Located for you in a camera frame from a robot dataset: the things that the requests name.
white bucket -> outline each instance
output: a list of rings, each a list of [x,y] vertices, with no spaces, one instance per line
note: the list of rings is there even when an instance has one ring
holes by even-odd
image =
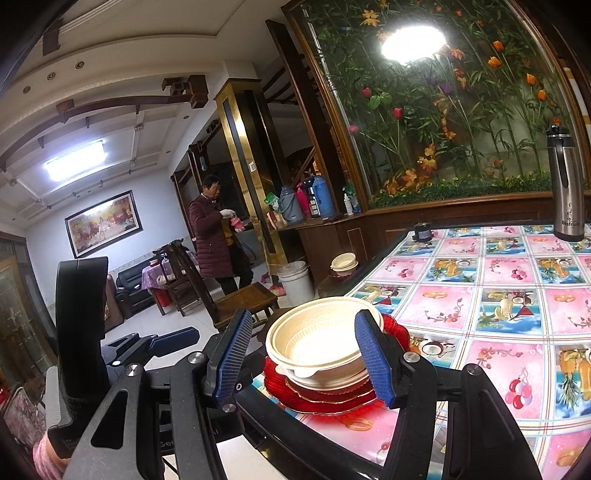
[[[314,288],[308,275],[306,262],[297,261],[279,267],[277,276],[292,306],[297,307],[314,300]]]

pink sleeve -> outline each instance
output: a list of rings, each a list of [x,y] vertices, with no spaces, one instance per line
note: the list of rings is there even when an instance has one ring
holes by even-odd
[[[63,473],[55,463],[49,458],[47,453],[47,432],[41,440],[33,447],[33,462],[35,469],[43,480],[61,480]]]

maroon puffer jacket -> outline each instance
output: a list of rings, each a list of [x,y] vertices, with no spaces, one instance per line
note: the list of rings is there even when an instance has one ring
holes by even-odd
[[[199,195],[189,205],[189,222],[197,237],[199,273],[204,278],[233,277],[230,250],[223,234],[216,201]]]

framed painting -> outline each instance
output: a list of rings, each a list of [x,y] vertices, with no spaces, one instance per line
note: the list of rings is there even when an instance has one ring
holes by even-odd
[[[66,218],[75,258],[81,258],[142,231],[134,194],[129,190]]]

stack of plates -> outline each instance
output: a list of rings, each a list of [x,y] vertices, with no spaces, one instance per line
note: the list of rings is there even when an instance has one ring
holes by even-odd
[[[354,297],[304,303],[280,317],[267,334],[267,354],[295,385],[327,394],[354,390],[369,375],[355,339],[355,315],[367,309],[383,329],[379,311]]]
[[[359,265],[356,260],[355,254],[341,254],[335,257],[330,264],[330,269],[336,273],[337,276],[351,275]]]

